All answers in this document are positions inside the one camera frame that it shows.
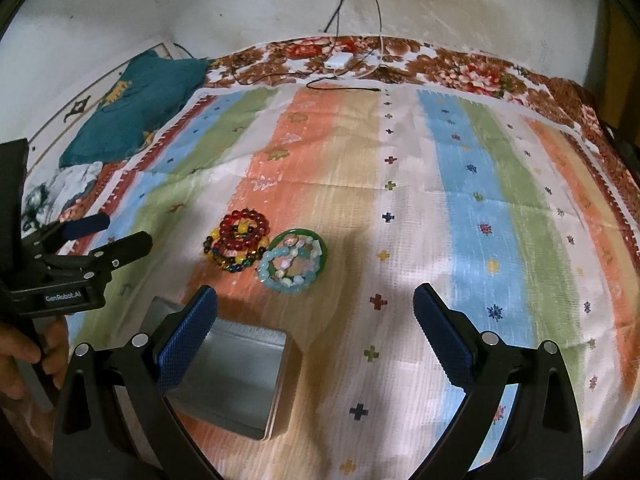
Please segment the person's left hand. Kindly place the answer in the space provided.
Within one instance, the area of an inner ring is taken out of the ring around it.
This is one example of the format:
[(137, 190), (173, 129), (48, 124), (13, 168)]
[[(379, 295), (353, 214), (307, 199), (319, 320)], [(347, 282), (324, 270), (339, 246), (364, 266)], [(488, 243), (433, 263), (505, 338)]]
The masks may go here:
[(62, 388), (68, 367), (68, 328), (66, 318), (58, 316), (43, 333), (42, 348), (19, 330), (1, 324), (1, 393), (12, 400), (22, 400), (27, 386), (18, 364), (41, 364), (55, 387)]

